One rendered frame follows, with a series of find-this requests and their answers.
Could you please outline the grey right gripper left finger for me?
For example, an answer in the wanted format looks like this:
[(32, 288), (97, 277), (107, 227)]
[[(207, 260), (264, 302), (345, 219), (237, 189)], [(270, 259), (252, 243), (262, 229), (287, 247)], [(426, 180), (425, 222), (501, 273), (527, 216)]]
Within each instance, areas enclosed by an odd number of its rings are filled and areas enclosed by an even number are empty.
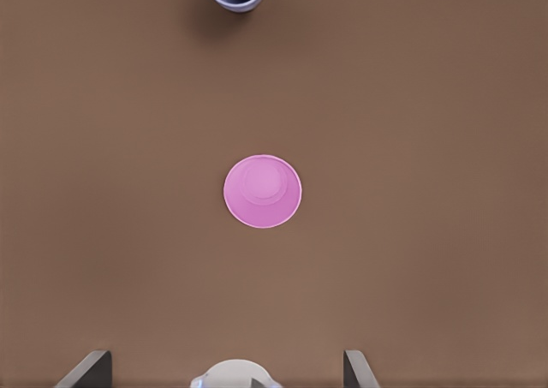
[(112, 388), (112, 354), (94, 350), (68, 372), (54, 388)]

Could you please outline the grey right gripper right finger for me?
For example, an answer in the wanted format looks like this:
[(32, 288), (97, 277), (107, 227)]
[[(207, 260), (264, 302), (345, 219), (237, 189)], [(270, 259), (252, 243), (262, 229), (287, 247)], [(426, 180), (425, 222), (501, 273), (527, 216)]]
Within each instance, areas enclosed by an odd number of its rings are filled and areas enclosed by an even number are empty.
[(343, 388), (381, 388), (361, 351), (345, 349), (342, 362)]

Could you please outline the pink bowl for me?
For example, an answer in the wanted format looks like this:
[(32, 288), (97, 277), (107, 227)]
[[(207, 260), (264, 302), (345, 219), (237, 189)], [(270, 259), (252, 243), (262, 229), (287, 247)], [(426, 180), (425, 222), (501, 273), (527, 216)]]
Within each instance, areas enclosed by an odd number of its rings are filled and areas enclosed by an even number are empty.
[(301, 205), (303, 188), (295, 168), (268, 154), (240, 160), (223, 183), (223, 199), (239, 222), (269, 229), (288, 222)]

